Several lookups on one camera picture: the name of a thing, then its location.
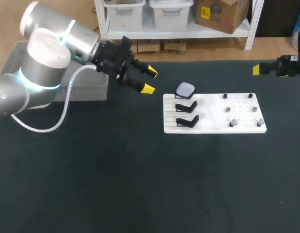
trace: yellow label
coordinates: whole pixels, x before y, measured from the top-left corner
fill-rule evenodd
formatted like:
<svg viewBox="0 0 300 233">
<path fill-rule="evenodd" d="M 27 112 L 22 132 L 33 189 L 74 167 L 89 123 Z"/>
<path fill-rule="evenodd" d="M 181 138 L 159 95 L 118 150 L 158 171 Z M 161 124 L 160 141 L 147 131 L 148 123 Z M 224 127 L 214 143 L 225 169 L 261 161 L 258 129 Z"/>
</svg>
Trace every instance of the yellow label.
<svg viewBox="0 0 300 233">
<path fill-rule="evenodd" d="M 260 64 L 253 67 L 253 75 L 260 75 Z"/>
<path fill-rule="evenodd" d="M 210 19 L 210 8 L 202 6 L 202 18 Z"/>
</svg>

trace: black table surface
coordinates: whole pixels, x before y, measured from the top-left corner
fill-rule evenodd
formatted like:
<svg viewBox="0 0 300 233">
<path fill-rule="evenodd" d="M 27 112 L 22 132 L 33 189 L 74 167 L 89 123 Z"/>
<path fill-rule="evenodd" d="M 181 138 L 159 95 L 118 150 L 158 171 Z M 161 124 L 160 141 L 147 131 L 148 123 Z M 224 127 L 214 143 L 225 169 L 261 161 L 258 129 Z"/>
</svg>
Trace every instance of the black table surface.
<svg viewBox="0 0 300 233">
<path fill-rule="evenodd" d="M 71 103 L 38 134 L 0 122 L 0 233 L 300 233 L 300 78 L 252 76 L 258 61 L 154 63 L 140 95 Z M 162 96 L 256 93 L 265 134 L 163 132 Z M 62 103 L 23 112 L 53 126 Z"/>
</svg>

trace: yellow fingertip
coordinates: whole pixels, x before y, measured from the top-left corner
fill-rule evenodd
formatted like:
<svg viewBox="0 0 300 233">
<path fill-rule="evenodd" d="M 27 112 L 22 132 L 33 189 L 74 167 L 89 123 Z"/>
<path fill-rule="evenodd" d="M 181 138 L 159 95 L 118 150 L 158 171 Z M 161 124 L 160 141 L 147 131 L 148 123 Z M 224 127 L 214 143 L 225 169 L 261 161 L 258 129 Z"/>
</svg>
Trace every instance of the yellow fingertip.
<svg viewBox="0 0 300 233">
<path fill-rule="evenodd" d="M 253 75 L 260 75 L 260 64 L 253 67 Z"/>
<path fill-rule="evenodd" d="M 154 76 L 154 78 L 156 78 L 156 76 L 158 75 L 158 72 L 156 70 L 154 70 L 153 67 L 151 67 L 150 65 L 149 65 L 148 69 L 156 73 L 156 75 Z"/>
<path fill-rule="evenodd" d="M 142 91 L 140 93 L 142 94 L 153 94 L 153 92 L 155 91 L 155 88 L 148 85 L 148 84 L 144 84 L 144 88 L 142 89 Z"/>
</svg>

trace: black clip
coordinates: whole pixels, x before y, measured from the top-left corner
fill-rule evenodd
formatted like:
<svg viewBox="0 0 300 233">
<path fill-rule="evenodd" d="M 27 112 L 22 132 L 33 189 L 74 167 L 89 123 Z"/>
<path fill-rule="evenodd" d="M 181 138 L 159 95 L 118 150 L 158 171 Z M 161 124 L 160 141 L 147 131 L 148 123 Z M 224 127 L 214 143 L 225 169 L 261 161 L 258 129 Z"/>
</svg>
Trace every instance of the black clip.
<svg viewBox="0 0 300 233">
<path fill-rule="evenodd" d="M 184 120 L 182 118 L 177 118 L 177 126 L 183 126 L 183 127 L 189 127 L 189 128 L 194 128 L 194 126 L 197 124 L 199 121 L 199 115 L 196 115 L 192 121 L 189 120 Z"/>
<path fill-rule="evenodd" d="M 190 107 L 187 107 L 187 106 L 177 103 L 175 105 L 175 108 L 176 108 L 177 112 L 180 111 L 180 112 L 192 113 L 194 111 L 194 109 L 196 108 L 196 106 L 197 106 L 197 101 L 194 101 Z"/>
</svg>

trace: white storage bin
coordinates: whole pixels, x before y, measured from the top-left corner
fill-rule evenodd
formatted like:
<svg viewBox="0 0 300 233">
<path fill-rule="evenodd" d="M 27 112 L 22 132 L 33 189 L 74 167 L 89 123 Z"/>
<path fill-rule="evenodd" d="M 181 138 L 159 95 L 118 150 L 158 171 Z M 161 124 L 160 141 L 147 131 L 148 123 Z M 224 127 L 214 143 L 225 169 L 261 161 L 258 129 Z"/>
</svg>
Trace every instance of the white storage bin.
<svg viewBox="0 0 300 233">
<path fill-rule="evenodd" d="M 107 4 L 110 24 L 115 31 L 140 31 L 142 30 L 142 9 L 145 0 L 134 4 Z"/>
<path fill-rule="evenodd" d="M 189 8 L 194 0 L 150 0 L 154 10 L 155 28 L 161 32 L 187 30 Z"/>
</svg>

